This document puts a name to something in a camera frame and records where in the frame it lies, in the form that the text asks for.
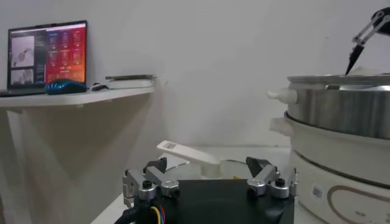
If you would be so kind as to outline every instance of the laptop screen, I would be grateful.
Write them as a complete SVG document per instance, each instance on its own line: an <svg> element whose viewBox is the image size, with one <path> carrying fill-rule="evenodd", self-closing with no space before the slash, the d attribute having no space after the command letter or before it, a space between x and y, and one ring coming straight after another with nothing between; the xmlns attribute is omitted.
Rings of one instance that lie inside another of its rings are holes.
<svg viewBox="0 0 390 224"><path fill-rule="evenodd" d="M9 30L8 88L85 83L87 22Z"/></svg>

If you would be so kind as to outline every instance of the screw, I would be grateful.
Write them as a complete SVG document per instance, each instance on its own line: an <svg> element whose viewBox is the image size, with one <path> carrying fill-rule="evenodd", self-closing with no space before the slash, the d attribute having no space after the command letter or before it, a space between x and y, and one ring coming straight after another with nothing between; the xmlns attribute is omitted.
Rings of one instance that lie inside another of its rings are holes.
<svg viewBox="0 0 390 224"><path fill-rule="evenodd" d="M142 182L142 188L143 189L150 189L150 188L152 188L152 182L150 182L149 180L144 180Z"/></svg>
<svg viewBox="0 0 390 224"><path fill-rule="evenodd" d="M284 187L286 184L286 181L282 178L278 178L276 181L275 181L275 185L277 187Z"/></svg>

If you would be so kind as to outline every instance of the white shelf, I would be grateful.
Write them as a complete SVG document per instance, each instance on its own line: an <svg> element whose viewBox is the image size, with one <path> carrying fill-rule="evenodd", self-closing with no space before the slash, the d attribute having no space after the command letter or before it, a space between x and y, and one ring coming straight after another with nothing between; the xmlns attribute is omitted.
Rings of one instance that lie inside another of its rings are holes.
<svg viewBox="0 0 390 224"><path fill-rule="evenodd" d="M64 95L33 95L19 97L0 97L0 107L51 107L67 105L83 105L122 97L136 96L153 92L151 88L135 89L103 89L100 91L85 93L73 93Z"/></svg>

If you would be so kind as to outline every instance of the white plastic part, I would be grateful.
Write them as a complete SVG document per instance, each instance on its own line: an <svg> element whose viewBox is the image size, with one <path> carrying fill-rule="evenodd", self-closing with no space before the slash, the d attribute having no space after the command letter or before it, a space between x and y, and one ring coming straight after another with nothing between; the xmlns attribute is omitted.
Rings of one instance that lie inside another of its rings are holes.
<svg viewBox="0 0 390 224"><path fill-rule="evenodd" d="M348 135L298 123L286 118L294 130L291 148L329 169L390 185L390 140Z"/></svg>
<svg viewBox="0 0 390 224"><path fill-rule="evenodd" d="M269 130L275 131L287 137L292 137L294 135L292 126L287 123L284 117L272 118L269 123Z"/></svg>
<svg viewBox="0 0 390 224"><path fill-rule="evenodd" d="M157 148L191 163L200 164L202 176L206 178L217 179L221 177L221 160L211 154L170 141L159 143Z"/></svg>
<svg viewBox="0 0 390 224"><path fill-rule="evenodd" d="M298 102L297 91L290 88L282 88L277 92L267 92L267 96L270 99L277 99L285 104L296 104Z"/></svg>
<svg viewBox="0 0 390 224"><path fill-rule="evenodd" d="M300 204L326 223L390 222L389 189L328 172L303 160L294 151L291 165L299 175Z"/></svg>

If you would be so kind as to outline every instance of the blue computer mouse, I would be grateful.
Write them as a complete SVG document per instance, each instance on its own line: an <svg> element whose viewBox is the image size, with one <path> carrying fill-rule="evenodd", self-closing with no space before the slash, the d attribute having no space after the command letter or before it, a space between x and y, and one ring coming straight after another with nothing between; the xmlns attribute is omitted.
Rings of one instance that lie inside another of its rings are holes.
<svg viewBox="0 0 390 224"><path fill-rule="evenodd" d="M57 79L46 84L44 90L48 95L58 95L67 93L83 93L87 91L84 83L71 79Z"/></svg>

